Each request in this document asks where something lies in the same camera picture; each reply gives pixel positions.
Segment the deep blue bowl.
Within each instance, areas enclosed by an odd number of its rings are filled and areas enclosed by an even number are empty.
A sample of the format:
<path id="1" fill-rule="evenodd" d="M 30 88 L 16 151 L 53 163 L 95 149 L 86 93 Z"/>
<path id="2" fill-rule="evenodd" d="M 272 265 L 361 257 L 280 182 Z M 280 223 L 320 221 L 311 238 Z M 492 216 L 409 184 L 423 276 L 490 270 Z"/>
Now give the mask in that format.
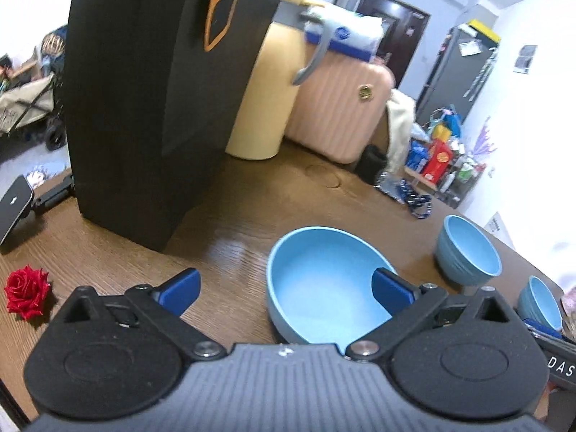
<path id="1" fill-rule="evenodd" d="M 559 333 L 562 329 L 558 303 L 548 286 L 536 276 L 530 276 L 520 291 L 517 313 L 522 320 L 532 320 L 549 330 Z"/>
<path id="2" fill-rule="evenodd" d="M 493 244 L 462 216 L 449 215 L 442 221 L 435 257 L 446 279 L 462 287 L 491 286 L 503 271 Z"/>

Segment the large shallow blue bowl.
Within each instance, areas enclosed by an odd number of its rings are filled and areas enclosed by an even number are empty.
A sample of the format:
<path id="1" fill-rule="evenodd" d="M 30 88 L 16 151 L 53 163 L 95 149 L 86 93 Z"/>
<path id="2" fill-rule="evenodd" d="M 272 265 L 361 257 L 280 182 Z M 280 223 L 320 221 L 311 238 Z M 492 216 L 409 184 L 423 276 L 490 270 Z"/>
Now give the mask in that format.
<path id="1" fill-rule="evenodd" d="M 391 320 L 374 299 L 372 276 L 388 260 L 347 231 L 309 226 L 282 236 L 266 263 L 266 304 L 277 333 L 292 344 L 349 344 Z"/>

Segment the red rose flower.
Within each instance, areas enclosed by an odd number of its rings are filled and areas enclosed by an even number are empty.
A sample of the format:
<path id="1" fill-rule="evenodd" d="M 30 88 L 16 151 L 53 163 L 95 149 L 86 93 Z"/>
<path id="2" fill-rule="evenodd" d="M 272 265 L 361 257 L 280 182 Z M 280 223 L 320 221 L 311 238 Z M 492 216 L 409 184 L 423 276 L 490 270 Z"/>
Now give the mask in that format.
<path id="1" fill-rule="evenodd" d="M 33 269 L 29 265 L 13 271 L 4 287 L 8 312 L 26 321 L 44 316 L 52 292 L 48 276 L 49 272 L 43 268 Z"/>

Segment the black cup behind table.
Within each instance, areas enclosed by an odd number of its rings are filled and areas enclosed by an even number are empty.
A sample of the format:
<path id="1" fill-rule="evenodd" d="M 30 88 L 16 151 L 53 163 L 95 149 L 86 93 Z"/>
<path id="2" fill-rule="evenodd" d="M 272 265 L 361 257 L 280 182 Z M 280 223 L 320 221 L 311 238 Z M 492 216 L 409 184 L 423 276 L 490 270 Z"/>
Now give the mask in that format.
<path id="1" fill-rule="evenodd" d="M 354 173 L 365 183 L 374 185 L 387 165 L 388 158 L 386 153 L 377 145 L 368 144 L 354 167 Z"/>

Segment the red box on rack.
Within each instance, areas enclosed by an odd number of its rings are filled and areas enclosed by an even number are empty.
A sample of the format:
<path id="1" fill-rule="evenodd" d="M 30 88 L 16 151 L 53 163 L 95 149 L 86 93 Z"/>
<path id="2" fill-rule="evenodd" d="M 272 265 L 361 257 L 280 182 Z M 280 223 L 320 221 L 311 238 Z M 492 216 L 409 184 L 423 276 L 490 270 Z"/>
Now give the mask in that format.
<path id="1" fill-rule="evenodd" d="M 453 152 L 449 145 L 440 139 L 434 139 L 429 147 L 429 159 L 422 170 L 425 180 L 437 183 L 449 166 Z"/>

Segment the blue box on rack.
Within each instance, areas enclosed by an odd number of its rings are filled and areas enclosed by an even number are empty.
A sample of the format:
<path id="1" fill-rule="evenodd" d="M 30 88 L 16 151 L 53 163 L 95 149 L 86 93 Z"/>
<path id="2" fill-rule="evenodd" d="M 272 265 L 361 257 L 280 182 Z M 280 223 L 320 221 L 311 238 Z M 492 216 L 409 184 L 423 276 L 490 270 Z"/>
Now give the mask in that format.
<path id="1" fill-rule="evenodd" d="M 405 160 L 405 166 L 412 171 L 420 174 L 429 162 L 428 149 L 419 143 L 417 140 L 412 139 L 408 155 Z"/>

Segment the black phone on stand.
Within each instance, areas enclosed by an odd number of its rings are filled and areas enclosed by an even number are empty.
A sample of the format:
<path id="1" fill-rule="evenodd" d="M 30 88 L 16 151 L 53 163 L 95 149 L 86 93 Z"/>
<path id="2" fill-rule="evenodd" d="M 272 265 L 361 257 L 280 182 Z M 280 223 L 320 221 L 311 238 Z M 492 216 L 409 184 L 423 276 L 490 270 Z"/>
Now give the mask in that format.
<path id="1" fill-rule="evenodd" d="M 6 242 L 18 222 L 30 213 L 42 215 L 74 195 L 73 174 L 68 174 L 59 184 L 38 197 L 26 177 L 18 176 L 1 198 L 1 244 Z"/>

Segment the beige cloth on chair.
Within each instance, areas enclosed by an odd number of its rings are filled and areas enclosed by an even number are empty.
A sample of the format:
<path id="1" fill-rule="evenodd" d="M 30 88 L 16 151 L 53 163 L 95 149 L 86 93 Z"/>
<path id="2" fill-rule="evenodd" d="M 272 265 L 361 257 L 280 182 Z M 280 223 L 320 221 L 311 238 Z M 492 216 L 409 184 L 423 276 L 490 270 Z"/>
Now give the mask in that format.
<path id="1" fill-rule="evenodd" d="M 403 169 L 410 143 L 411 129 L 415 121 L 415 100 L 398 89 L 391 90 L 387 101 L 388 151 L 387 171 L 399 174 Z"/>

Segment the pink ribbed suitcase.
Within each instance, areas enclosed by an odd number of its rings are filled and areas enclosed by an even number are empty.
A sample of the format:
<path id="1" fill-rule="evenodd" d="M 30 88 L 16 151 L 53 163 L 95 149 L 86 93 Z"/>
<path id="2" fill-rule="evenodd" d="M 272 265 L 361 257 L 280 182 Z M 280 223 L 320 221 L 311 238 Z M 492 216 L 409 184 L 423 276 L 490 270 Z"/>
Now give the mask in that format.
<path id="1" fill-rule="evenodd" d="M 394 87 L 386 66 L 329 51 L 300 86 L 285 136 L 332 162 L 351 164 L 376 131 Z"/>

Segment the black paper bag orange logo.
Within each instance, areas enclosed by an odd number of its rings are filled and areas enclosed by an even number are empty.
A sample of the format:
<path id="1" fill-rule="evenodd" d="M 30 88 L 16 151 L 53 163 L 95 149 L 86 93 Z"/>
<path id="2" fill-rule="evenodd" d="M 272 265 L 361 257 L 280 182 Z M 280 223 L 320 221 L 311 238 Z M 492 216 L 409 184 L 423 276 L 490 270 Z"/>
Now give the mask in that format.
<path id="1" fill-rule="evenodd" d="M 71 0 L 63 105 L 85 219 L 164 249 L 209 187 L 280 0 Z"/>

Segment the grey refrigerator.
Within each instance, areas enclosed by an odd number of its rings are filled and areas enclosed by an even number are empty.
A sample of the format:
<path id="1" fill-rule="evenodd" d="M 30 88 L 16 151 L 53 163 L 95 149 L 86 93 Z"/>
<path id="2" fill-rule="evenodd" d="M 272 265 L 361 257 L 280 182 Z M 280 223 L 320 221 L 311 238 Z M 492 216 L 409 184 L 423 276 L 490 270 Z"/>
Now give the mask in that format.
<path id="1" fill-rule="evenodd" d="M 471 19 L 450 29 L 416 103 L 416 122 L 425 126 L 443 110 L 465 121 L 495 64 L 500 37 Z"/>

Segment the white blue tissue pack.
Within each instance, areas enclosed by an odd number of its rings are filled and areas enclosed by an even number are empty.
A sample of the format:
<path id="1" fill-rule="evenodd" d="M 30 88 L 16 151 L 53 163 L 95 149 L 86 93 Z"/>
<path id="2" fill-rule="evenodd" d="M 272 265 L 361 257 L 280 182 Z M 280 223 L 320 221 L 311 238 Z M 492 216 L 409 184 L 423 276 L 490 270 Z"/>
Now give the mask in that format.
<path id="1" fill-rule="evenodd" d="M 327 42 L 328 49 L 370 63 L 384 38 L 383 19 L 326 4 L 310 6 L 303 32 L 309 44 Z"/>

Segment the dark brown door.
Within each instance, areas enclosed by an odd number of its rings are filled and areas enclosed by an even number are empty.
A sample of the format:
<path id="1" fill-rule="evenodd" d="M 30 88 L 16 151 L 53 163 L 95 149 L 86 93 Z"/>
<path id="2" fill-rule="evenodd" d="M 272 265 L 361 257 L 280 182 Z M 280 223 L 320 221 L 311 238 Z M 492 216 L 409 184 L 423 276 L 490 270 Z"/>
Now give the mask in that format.
<path id="1" fill-rule="evenodd" d="M 384 36 L 377 57 L 388 66 L 399 85 L 431 16 L 398 0 L 360 0 L 357 11 L 382 19 Z"/>

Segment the white box by wall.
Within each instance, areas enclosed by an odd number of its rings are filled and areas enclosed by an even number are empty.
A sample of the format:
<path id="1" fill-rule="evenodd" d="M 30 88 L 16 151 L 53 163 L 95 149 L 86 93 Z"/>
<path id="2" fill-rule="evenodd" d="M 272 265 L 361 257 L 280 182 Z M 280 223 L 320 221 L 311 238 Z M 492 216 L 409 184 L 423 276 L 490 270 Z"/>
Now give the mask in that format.
<path id="1" fill-rule="evenodd" d="M 511 249 L 514 249 L 512 238 L 505 227 L 502 216 L 498 212 L 494 213 L 492 217 L 484 225 L 484 229 L 493 235 L 495 238 L 506 244 Z"/>

